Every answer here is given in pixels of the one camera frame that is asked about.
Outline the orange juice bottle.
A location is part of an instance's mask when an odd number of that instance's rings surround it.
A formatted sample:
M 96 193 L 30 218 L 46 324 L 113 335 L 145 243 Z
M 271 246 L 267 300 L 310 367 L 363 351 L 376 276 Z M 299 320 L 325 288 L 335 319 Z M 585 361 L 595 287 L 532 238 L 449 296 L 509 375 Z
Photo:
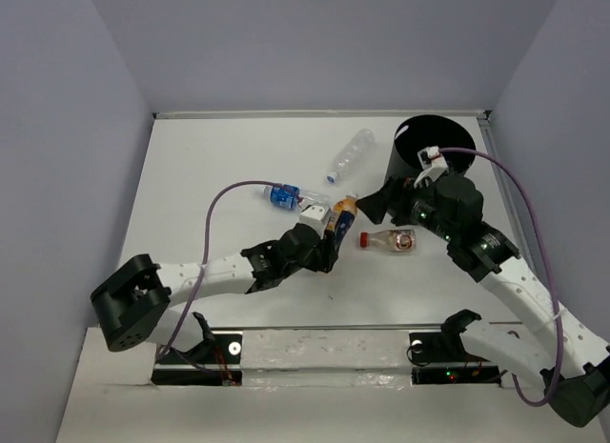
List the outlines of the orange juice bottle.
M 349 193 L 336 202 L 331 209 L 331 216 L 325 228 L 325 234 L 331 237 L 331 246 L 338 252 L 349 229 L 356 220 L 358 195 Z

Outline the clear bottle blue label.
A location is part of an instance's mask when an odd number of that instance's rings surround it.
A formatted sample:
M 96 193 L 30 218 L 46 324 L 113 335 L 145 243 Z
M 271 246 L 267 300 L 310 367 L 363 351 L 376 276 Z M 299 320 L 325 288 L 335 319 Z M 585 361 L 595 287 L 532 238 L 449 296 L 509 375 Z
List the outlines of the clear bottle blue label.
M 331 204 L 326 194 L 286 184 L 265 186 L 263 197 L 271 205 L 285 211 L 303 211 L 312 205 Z

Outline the clear bottle blue cap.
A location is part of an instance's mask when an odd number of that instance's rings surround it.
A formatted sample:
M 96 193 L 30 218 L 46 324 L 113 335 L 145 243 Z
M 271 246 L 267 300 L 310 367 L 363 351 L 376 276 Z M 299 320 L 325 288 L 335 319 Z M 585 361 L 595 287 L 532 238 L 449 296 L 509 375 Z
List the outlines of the clear bottle blue cap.
M 369 129 L 358 131 L 336 155 L 326 174 L 326 181 L 336 184 L 356 171 L 376 149 L 376 136 Z

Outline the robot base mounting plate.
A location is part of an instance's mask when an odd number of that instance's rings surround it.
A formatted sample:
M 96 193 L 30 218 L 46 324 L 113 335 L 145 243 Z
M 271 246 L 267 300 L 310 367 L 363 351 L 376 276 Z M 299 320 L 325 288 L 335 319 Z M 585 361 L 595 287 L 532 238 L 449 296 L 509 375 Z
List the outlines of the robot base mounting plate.
M 172 352 L 155 363 L 159 386 L 358 387 L 501 385 L 494 363 L 447 348 L 439 330 L 217 331 L 195 364 Z

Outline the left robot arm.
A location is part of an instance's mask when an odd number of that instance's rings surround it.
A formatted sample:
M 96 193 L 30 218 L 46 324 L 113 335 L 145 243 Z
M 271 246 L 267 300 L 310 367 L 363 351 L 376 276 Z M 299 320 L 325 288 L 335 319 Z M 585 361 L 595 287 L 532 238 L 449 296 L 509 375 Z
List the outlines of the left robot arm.
M 301 270 L 328 273 L 337 259 L 333 232 L 297 223 L 277 240 L 206 265 L 159 264 L 138 254 L 92 292 L 91 304 L 109 351 L 152 343 L 199 362 L 215 339 L 201 312 L 183 313 L 189 300 L 263 292 Z

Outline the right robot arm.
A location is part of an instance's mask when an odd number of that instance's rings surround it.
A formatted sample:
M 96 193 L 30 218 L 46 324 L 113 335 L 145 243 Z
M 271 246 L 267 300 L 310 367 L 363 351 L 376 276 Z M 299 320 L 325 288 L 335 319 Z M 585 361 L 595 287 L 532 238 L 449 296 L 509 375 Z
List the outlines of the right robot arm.
M 483 357 L 541 387 L 559 417 L 583 428 L 609 404 L 609 343 L 553 302 L 519 249 L 483 221 L 483 202 L 470 179 L 449 174 L 424 186 L 390 178 L 356 204 L 376 225 L 390 215 L 395 226 L 418 225 L 445 240 L 454 264 L 505 305 L 546 352 L 539 355 L 504 333 L 484 338 L 482 321 L 473 321 L 439 335 L 446 357 L 460 359 L 482 347 Z

